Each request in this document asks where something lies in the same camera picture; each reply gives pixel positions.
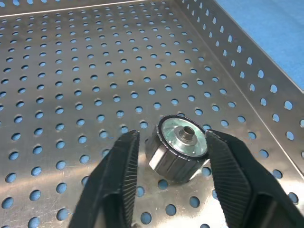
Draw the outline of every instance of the metal surface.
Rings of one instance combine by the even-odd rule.
[[[225,227],[210,175],[199,171],[182,187],[169,183],[163,190],[162,178],[147,164],[145,139],[160,116],[177,113],[242,139],[269,171],[280,171],[278,181],[297,195],[303,213],[303,176],[291,163],[304,165],[302,92],[216,3],[204,3],[209,16],[200,24],[187,4],[178,3],[181,8],[174,1],[146,1],[2,19],[0,226],[35,227],[39,221],[39,227],[67,227],[83,178],[128,127],[141,130],[138,186],[144,195],[136,198],[134,221],[154,228]],[[189,9],[199,6],[189,2]],[[220,24],[225,35],[218,38],[219,47],[225,47],[227,58],[214,45]],[[228,32],[232,43],[226,41]],[[228,60],[235,55],[253,59],[245,64],[244,79],[237,77],[242,64],[235,58],[233,68]],[[257,77],[260,65],[263,79]],[[250,83],[255,92],[245,90]],[[271,83],[277,93],[269,92]],[[260,105],[261,97],[267,106]],[[284,108],[286,100],[292,110]],[[278,123],[273,113],[280,116]],[[293,141],[286,131],[294,134]],[[192,207],[196,199],[200,204]],[[167,215],[168,205],[175,206],[174,216]],[[143,212],[152,217],[148,225],[141,222]]]
[[[191,127],[192,141],[184,141],[179,136],[187,127]],[[203,129],[192,120],[177,115],[160,120],[146,142],[145,152],[149,166],[175,183],[188,182],[208,159]]]
[[[178,152],[189,157],[200,157],[206,153],[207,142],[204,132],[188,120],[173,116],[158,127],[165,141]]]
[[[177,3],[304,174],[304,91],[213,0]]]

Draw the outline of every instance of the stainless steel tray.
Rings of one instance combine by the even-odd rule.
[[[167,114],[244,140],[304,212],[303,92],[213,0],[3,3],[0,227],[67,227],[128,129],[141,130],[134,223],[226,227],[209,162],[182,186],[147,166]]]

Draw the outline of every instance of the circular hole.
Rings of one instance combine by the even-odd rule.
[[[105,119],[104,117],[105,117],[104,115],[98,115],[97,121],[102,122]]]
[[[144,188],[141,186],[137,187],[136,195],[137,197],[142,197],[144,195]]]
[[[245,119],[243,116],[241,116],[241,115],[238,116],[237,120],[238,120],[240,123],[244,123],[244,122],[246,121],[246,119]]]
[[[208,168],[208,167],[203,167],[203,169],[202,169],[201,172],[202,172],[202,174],[203,174],[205,177],[208,177],[208,176],[211,175],[211,169]]]
[[[82,125],[85,124],[85,120],[84,120],[84,119],[79,119],[79,120],[77,120],[76,124],[77,124],[78,126],[82,126]]]
[[[42,152],[42,146],[35,146],[33,149],[33,154],[40,154]]]
[[[5,91],[0,92],[0,97],[5,97],[5,95],[6,95],[6,92],[5,92]]]
[[[41,192],[39,190],[34,190],[30,193],[29,199],[31,201],[37,201],[40,198]]]
[[[259,155],[264,159],[269,157],[269,154],[266,150],[260,150]]]
[[[204,84],[204,82],[203,82],[202,80],[200,80],[200,79],[198,79],[196,82],[197,82],[197,84],[199,84],[199,85],[203,85],[203,84]]]
[[[102,151],[102,157],[104,158],[105,156],[107,156],[109,152],[110,152],[109,149],[103,150],[103,151]]]
[[[172,204],[166,206],[166,213],[169,216],[173,216],[176,214],[176,207]]]
[[[42,128],[37,128],[35,131],[34,131],[34,135],[36,136],[39,136],[43,133],[43,129]]]
[[[56,186],[56,192],[59,194],[64,193],[67,190],[67,184],[65,183],[60,183]]]
[[[286,132],[286,137],[291,141],[295,139],[294,134],[292,134],[292,132]]]
[[[206,131],[206,130],[211,129],[211,127],[208,124],[205,124],[205,125],[203,125],[203,129]]]
[[[16,103],[16,107],[22,107],[24,105],[24,102],[23,101],[18,101]]]
[[[76,90],[76,91],[74,92],[74,95],[75,95],[75,96],[80,96],[81,93],[82,93],[81,90],[78,89],[78,90]]]
[[[191,102],[195,101],[195,96],[188,96],[188,100]]]
[[[239,77],[240,77],[240,78],[245,78],[245,73],[244,73],[243,71],[241,71],[241,72],[239,73]]]
[[[56,148],[57,149],[62,149],[65,146],[65,142],[64,141],[58,141],[56,143]]]
[[[209,93],[209,92],[204,92],[204,96],[205,96],[205,97],[211,97],[211,93]]]
[[[228,127],[229,126],[229,123],[226,121],[226,120],[222,120],[220,122],[220,124],[223,126],[223,127]]]
[[[166,87],[165,87],[165,89],[166,89],[166,91],[172,91],[172,87],[170,86],[170,85],[167,85]]]
[[[133,81],[133,80],[128,80],[128,81],[127,81],[127,84],[128,84],[129,86],[132,86],[132,85],[134,85],[134,81]]]
[[[92,76],[91,76],[91,79],[92,79],[92,80],[96,80],[97,78],[98,78],[97,75],[92,75]]]
[[[99,137],[105,139],[107,137],[108,133],[105,131],[105,130],[102,130],[100,133],[99,133]]]
[[[81,164],[86,164],[89,160],[90,160],[90,156],[86,154],[82,155],[79,159]]]
[[[42,89],[44,89],[44,85],[38,85],[37,86],[37,90],[42,90]]]
[[[217,105],[213,105],[212,106],[212,110],[215,111],[215,112],[218,112],[219,111],[219,107]]]
[[[277,179],[281,179],[283,177],[283,174],[279,170],[273,170],[272,175]]]
[[[96,106],[101,106],[102,101],[99,100],[99,99],[96,99],[96,100],[94,101],[94,104],[95,104]]]
[[[267,101],[265,98],[261,98],[260,103],[262,106],[266,106],[267,105]]]
[[[149,89],[149,90],[148,90],[148,93],[149,93],[150,95],[154,95],[154,94],[156,93],[156,91],[155,91],[155,89]]]
[[[259,78],[263,78],[263,77],[264,77],[264,72],[263,72],[262,70],[259,70],[259,71],[257,72],[257,76],[258,76]]]
[[[157,186],[160,190],[165,190],[168,187],[168,182],[166,180],[160,180]]]
[[[226,91],[225,89],[220,89],[219,92],[220,92],[221,94],[226,94],[226,93],[227,93],[227,91]]]
[[[234,103],[234,102],[228,102],[228,106],[230,107],[230,108],[234,108],[235,106],[236,106],[236,104]]]
[[[160,109],[160,108],[161,108],[161,104],[160,104],[160,103],[154,103],[154,104],[153,104],[153,107],[154,107],[155,109]]]
[[[28,228],[37,228],[40,225],[40,220],[37,217],[33,217],[28,221]]]
[[[17,175],[15,173],[10,173],[6,176],[5,182],[12,183],[16,179]]]
[[[218,195],[215,190],[212,190],[212,197],[215,198],[216,200],[218,200]]]
[[[195,196],[190,197],[189,203],[193,208],[198,208],[200,206],[199,198]]]
[[[254,84],[250,84],[249,89],[250,91],[254,92],[256,90],[256,87]]]
[[[60,209],[58,212],[57,212],[57,215],[56,215],[56,218],[59,220],[59,221],[63,221],[63,220],[66,220],[67,217],[68,217],[68,214],[69,214],[69,211],[65,208],[62,208]]]
[[[14,119],[14,122],[15,123],[20,123],[22,121],[22,119],[23,119],[22,116],[20,116],[20,115],[16,116],[15,119]]]
[[[35,117],[36,117],[37,119],[42,118],[42,117],[43,117],[43,112],[37,112],[37,113],[35,114]]]
[[[18,140],[19,138],[21,137],[21,134],[20,133],[14,133],[11,137],[12,140],[16,141]]]
[[[58,162],[56,163],[56,169],[58,169],[58,170],[64,169],[65,166],[66,166],[66,162],[65,162],[65,161],[58,161]]]
[[[135,111],[136,111],[137,113],[141,113],[141,112],[143,111],[143,108],[140,107],[140,106],[137,106],[137,107],[135,108]]]
[[[78,142],[81,144],[85,143],[86,141],[87,141],[87,137],[84,135],[82,135],[78,138]]]
[[[15,159],[18,158],[18,156],[19,156],[19,153],[16,152],[16,151],[14,151],[14,152],[12,152],[12,153],[9,154],[9,159],[10,160],[15,160]]]
[[[55,83],[55,85],[58,86],[58,87],[60,87],[60,86],[62,86],[62,82],[58,81],[58,82]]]
[[[144,82],[150,82],[151,79],[150,79],[149,77],[145,77],[145,78],[143,79],[143,81],[144,81]]]
[[[122,126],[121,127],[122,134],[127,133],[128,131],[129,131],[129,128],[127,126]]]
[[[38,98],[36,99],[36,103],[37,103],[37,104],[41,104],[43,101],[44,101],[44,98],[43,98],[43,97],[38,97]]]
[[[13,203],[14,203],[14,199],[12,197],[7,197],[4,201],[2,201],[1,206],[3,209],[8,209],[11,206],[13,206]]]
[[[247,58],[247,64],[248,64],[248,65],[251,65],[251,64],[252,64],[252,58],[251,58],[251,57],[248,57],[248,58]]]
[[[152,216],[149,212],[144,212],[141,215],[141,222],[145,225],[149,224],[152,221]]]
[[[81,110],[84,106],[82,104],[76,104],[75,109],[76,110]]]
[[[36,177],[38,176],[40,173],[42,172],[42,168],[37,166],[35,168],[32,169],[31,174],[32,176]]]
[[[203,115],[203,111],[201,109],[196,109],[195,114],[196,115]]]
[[[289,199],[292,201],[293,204],[297,204],[299,202],[299,198],[293,192],[288,193]]]
[[[116,116],[119,117],[119,118],[123,117],[124,116],[124,111],[122,111],[122,110],[117,111]]]
[[[272,92],[272,93],[276,93],[277,92],[277,87],[276,87],[276,85],[271,85],[270,86],[270,91]]]
[[[81,183],[82,183],[83,186],[86,185],[88,179],[89,179],[89,177],[86,176],[86,177],[84,177],[84,178],[81,180]]]
[[[285,101],[284,108],[287,110],[291,110],[293,108],[293,104],[290,101]]]
[[[181,84],[181,87],[183,87],[183,88],[188,88],[188,86],[189,86],[189,85],[188,85],[187,83],[182,83],[182,84]]]
[[[249,139],[256,139],[257,135],[254,132],[248,132]]]
[[[114,96],[113,100],[114,100],[114,102],[119,102],[120,101],[120,97],[119,96]]]
[[[145,128],[148,127],[148,123],[145,122],[145,121],[141,121],[141,122],[140,122],[140,127],[143,128],[143,129],[145,129]]]
[[[7,84],[8,82],[9,82],[9,80],[5,78],[1,81],[1,84]]]

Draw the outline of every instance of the cylindrical part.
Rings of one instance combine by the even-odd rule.
[[[180,136],[184,140],[191,140],[194,136],[194,130],[189,126],[184,126],[183,129],[180,130]]]
[[[167,180],[178,183],[189,181],[207,159],[204,130],[192,120],[176,115],[161,119],[145,150],[150,167]]]

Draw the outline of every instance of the blue surface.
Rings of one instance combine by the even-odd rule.
[[[216,1],[304,90],[304,1]]]

